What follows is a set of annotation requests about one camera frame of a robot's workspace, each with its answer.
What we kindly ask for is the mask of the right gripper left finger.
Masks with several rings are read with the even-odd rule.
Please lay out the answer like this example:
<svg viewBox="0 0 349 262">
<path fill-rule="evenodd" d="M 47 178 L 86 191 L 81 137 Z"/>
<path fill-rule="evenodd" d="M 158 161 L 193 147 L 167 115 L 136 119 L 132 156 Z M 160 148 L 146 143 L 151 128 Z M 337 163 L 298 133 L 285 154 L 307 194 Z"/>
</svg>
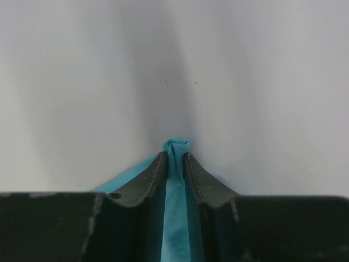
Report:
<svg viewBox="0 0 349 262">
<path fill-rule="evenodd" d="M 167 153 L 112 193 L 1 194 L 1 261 L 159 261 Z"/>
</svg>

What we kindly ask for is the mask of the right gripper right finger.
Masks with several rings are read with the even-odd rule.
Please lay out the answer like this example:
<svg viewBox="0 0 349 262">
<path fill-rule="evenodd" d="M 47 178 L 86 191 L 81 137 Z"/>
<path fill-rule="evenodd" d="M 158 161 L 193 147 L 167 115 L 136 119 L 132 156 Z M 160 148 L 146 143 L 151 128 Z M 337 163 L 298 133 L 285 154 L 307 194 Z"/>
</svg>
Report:
<svg viewBox="0 0 349 262">
<path fill-rule="evenodd" d="M 348 261 L 348 199 L 251 196 L 184 156 L 192 261 Z"/>
</svg>

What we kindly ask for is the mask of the turquoise t-shirt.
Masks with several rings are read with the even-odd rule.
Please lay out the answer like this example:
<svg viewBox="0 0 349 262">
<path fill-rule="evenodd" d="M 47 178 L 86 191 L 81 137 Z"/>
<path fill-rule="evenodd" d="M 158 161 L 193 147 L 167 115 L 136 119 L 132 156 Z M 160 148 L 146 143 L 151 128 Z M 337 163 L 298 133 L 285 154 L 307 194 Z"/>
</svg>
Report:
<svg viewBox="0 0 349 262">
<path fill-rule="evenodd" d="M 98 188 L 104 196 L 84 261 L 190 261 L 184 156 L 170 139 L 156 156 Z"/>
</svg>

